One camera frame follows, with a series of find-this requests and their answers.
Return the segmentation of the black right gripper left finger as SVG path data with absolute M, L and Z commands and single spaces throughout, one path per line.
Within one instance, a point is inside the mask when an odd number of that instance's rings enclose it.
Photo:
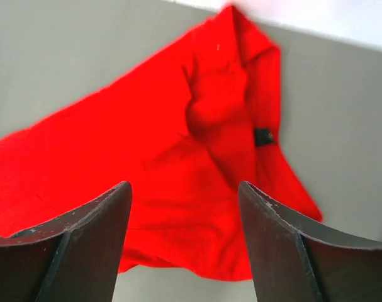
M 132 204 L 121 182 L 96 199 L 0 237 L 0 301 L 111 301 Z

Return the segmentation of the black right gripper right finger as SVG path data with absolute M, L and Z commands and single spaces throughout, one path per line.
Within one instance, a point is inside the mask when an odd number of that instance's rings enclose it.
M 382 301 L 382 242 L 319 223 L 248 182 L 238 197 L 258 301 Z

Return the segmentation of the red t shirt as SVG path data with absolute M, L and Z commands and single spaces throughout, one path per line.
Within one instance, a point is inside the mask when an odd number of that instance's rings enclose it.
M 279 144 L 281 52 L 236 6 L 102 90 L 0 140 L 0 236 L 121 181 L 133 201 L 120 272 L 252 277 L 237 189 L 321 221 Z

